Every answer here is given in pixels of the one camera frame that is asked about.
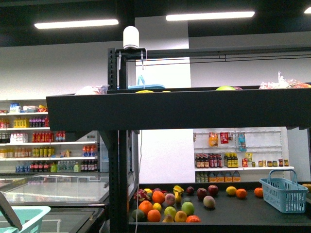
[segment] pear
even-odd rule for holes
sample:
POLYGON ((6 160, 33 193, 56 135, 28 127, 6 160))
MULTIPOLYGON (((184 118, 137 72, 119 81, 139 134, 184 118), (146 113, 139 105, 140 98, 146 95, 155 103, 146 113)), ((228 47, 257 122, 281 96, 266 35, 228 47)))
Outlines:
POLYGON ((166 215, 162 222, 174 222, 172 215, 166 215))

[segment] teal basket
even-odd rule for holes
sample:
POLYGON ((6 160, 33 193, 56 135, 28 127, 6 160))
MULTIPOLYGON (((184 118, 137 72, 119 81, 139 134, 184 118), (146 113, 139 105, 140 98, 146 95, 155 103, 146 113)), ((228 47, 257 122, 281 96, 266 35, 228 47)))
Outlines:
POLYGON ((297 174, 292 169, 271 170, 267 179, 260 179, 263 199, 282 213, 304 213, 308 189, 297 182, 297 174), (293 179, 271 178, 275 171, 292 171, 293 179))
POLYGON ((49 206, 13 206, 23 229, 18 231, 15 227, 0 228, 0 233, 40 233, 42 218, 51 208, 49 206))

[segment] black shelf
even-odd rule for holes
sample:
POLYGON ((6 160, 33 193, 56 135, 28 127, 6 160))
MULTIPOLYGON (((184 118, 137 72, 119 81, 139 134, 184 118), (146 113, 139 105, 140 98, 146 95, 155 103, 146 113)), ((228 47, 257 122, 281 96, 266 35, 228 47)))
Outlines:
POLYGON ((311 126, 311 89, 189 88, 171 93, 55 96, 47 97, 47 103, 53 131, 311 126))

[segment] lemon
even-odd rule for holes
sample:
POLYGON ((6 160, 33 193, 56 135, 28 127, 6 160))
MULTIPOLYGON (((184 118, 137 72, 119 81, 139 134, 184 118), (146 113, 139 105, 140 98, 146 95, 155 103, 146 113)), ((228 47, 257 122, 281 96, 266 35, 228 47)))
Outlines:
POLYGON ((154 209, 154 210, 158 210, 159 212, 161 212, 162 206, 161 206, 160 203, 155 203, 155 204, 153 205, 153 209, 154 209))
POLYGON ((228 195, 234 196, 235 193, 237 192, 237 189, 233 186, 229 186, 225 191, 227 192, 228 195))
POLYGON ((152 193, 152 190, 149 188, 145 188, 144 191, 146 191, 146 193, 152 193))

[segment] orange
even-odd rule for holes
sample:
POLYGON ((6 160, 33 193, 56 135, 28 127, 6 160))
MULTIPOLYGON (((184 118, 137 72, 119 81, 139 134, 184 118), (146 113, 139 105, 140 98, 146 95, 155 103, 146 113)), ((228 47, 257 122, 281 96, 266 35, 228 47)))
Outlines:
POLYGON ((161 213, 158 210, 151 210, 147 218, 149 222, 159 222, 161 220, 161 213))
POLYGON ((255 193, 256 197, 263 198, 263 190, 262 190, 262 188, 255 188, 254 193, 255 193))
POLYGON ((197 215, 190 215, 186 222, 201 222, 200 218, 197 215))
POLYGON ((163 202, 165 202, 165 195, 161 191, 155 191, 152 194, 152 200, 154 201, 154 203, 162 204, 163 202))
POLYGON ((138 208, 142 210, 145 215, 148 215, 148 212, 153 209, 153 205, 151 204, 150 201, 144 200, 141 204, 139 204, 138 208))
POLYGON ((240 188, 240 189, 237 190, 236 195, 237 195, 238 198, 244 199, 247 196, 247 191, 245 189, 243 189, 243 188, 240 188))

